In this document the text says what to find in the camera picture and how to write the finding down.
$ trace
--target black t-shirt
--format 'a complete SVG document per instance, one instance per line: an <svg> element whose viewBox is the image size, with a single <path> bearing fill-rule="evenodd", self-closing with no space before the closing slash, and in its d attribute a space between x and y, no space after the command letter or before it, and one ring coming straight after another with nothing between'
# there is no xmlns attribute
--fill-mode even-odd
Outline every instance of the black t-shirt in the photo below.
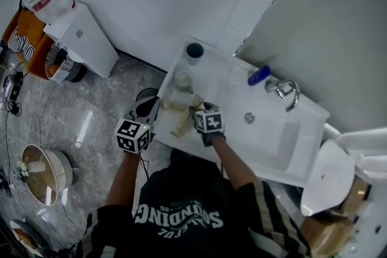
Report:
<svg viewBox="0 0 387 258"><path fill-rule="evenodd" d="M141 189L134 217L125 207L103 207L89 215L88 227L77 257L310 253L266 183L257 180L235 191L215 164L199 158L155 172Z"/></svg>

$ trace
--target person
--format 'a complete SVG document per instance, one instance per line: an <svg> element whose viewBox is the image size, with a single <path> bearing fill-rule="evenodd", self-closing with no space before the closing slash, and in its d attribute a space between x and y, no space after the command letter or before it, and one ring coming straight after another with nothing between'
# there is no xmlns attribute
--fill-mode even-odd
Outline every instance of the person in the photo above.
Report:
<svg viewBox="0 0 387 258"><path fill-rule="evenodd" d="M76 257L310 257L307 242L269 185L222 133L203 138L228 179L215 163L173 150L170 166L142 187L132 216L140 154L127 153L106 205L88 216Z"/></svg>

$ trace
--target cardboard box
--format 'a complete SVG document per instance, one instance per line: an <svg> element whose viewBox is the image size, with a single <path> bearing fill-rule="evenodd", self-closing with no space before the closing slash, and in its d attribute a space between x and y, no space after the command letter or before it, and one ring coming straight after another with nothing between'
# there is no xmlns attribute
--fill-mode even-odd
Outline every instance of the cardboard box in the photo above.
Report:
<svg viewBox="0 0 387 258"><path fill-rule="evenodd" d="M345 200L333 208L333 211L340 215L355 214L362 202L367 198L370 185L355 175L352 187Z"/></svg>
<svg viewBox="0 0 387 258"><path fill-rule="evenodd" d="M347 243L354 223L348 218L320 214L305 219L301 233L309 243L313 256L333 255Z"/></svg>

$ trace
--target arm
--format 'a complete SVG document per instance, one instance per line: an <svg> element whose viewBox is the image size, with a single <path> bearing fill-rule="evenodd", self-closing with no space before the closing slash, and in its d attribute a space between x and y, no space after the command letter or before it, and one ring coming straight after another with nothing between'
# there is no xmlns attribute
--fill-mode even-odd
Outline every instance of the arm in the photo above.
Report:
<svg viewBox="0 0 387 258"><path fill-rule="evenodd" d="M283 250L292 257L311 256L307 242L269 185L256 177L223 136L213 135L211 142L236 190L238 213L254 243L275 256Z"/></svg>
<svg viewBox="0 0 387 258"><path fill-rule="evenodd" d="M86 232L79 242L76 258L113 257L128 242L133 224L132 206L140 154L126 154L115 175L106 205L89 214Z"/></svg>

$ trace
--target white sink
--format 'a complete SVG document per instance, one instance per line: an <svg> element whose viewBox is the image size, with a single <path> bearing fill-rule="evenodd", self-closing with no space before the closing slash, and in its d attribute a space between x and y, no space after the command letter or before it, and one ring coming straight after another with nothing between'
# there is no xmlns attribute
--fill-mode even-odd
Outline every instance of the white sink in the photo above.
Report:
<svg viewBox="0 0 387 258"><path fill-rule="evenodd" d="M264 82L249 86L249 72L256 68L201 44L205 48L203 59L192 67L186 64L181 47L159 97L190 103L190 94L174 89L173 76L180 68L191 70L195 75L193 90L221 108L228 144L253 171L263 178L304 187L329 113L303 95L298 105L286 112L293 95L281 100L275 93L265 91ZM255 118L250 124L245 121L248 112ZM214 149L204 147L195 130L180 139L170 134L179 119L179 113L160 110L155 139L218 163Z"/></svg>

